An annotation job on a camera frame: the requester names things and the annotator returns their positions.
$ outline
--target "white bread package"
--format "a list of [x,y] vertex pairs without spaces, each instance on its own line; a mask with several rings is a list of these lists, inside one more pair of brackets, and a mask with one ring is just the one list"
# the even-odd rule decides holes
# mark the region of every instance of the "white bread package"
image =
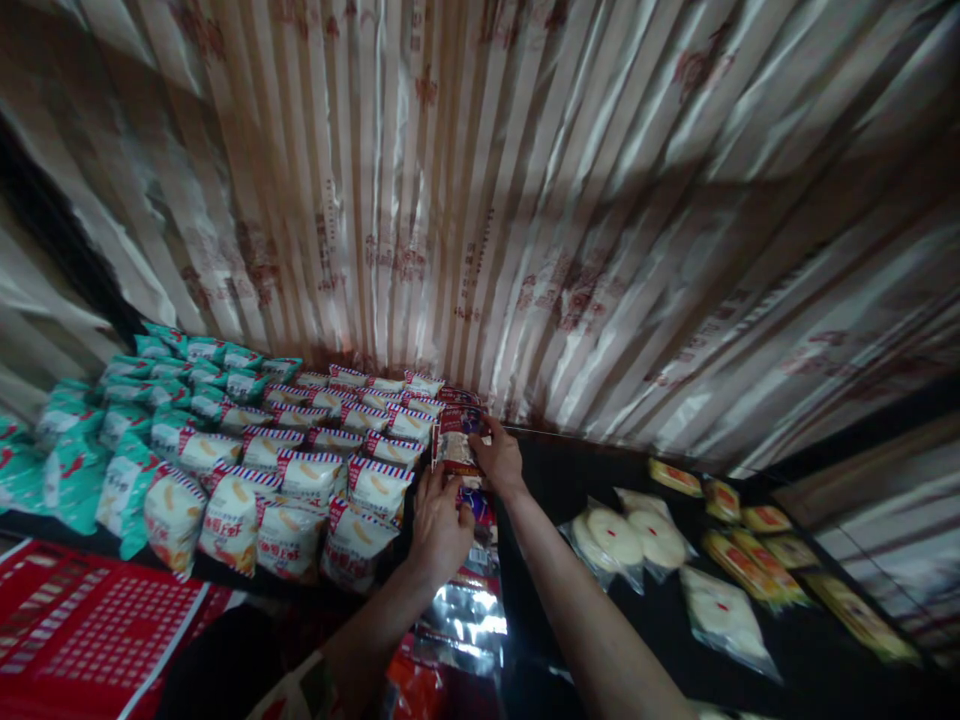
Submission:
[[335,497],[330,501],[320,571],[344,590],[367,594],[373,587],[380,555],[399,534],[399,528]]

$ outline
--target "flat packaged snack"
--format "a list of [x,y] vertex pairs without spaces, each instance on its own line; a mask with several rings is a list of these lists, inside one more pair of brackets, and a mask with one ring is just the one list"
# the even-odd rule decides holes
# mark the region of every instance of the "flat packaged snack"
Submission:
[[181,579],[193,571],[206,506],[207,496],[196,481],[169,463],[160,465],[143,503],[147,541]]
[[703,497],[700,481],[690,473],[677,470],[659,460],[650,458],[650,477],[661,485],[682,492],[690,497]]

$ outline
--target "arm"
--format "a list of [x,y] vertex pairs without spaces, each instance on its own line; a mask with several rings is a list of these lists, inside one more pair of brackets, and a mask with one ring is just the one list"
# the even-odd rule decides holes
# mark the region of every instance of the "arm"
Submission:
[[443,484],[443,465],[417,489],[410,554],[381,590],[334,633],[323,657],[346,717],[359,717],[378,695],[390,659],[434,595],[466,560],[473,543],[473,513],[457,510],[459,482]]
[[690,704],[633,626],[533,499],[516,439],[494,418],[493,444],[470,445],[510,516],[520,552],[591,717],[695,720]]

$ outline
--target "packaged bread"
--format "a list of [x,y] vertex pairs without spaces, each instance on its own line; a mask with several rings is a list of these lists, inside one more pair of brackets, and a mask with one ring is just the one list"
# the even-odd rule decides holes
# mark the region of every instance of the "packaged bread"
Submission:
[[661,485],[682,492],[690,497],[703,497],[700,481],[693,475],[650,458],[650,477]]

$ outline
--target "fabric wall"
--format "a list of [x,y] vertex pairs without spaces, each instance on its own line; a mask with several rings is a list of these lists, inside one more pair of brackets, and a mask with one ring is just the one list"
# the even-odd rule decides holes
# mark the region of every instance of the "fabric wall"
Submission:
[[953,3],[8,6],[0,110],[151,320],[734,475],[957,365]]

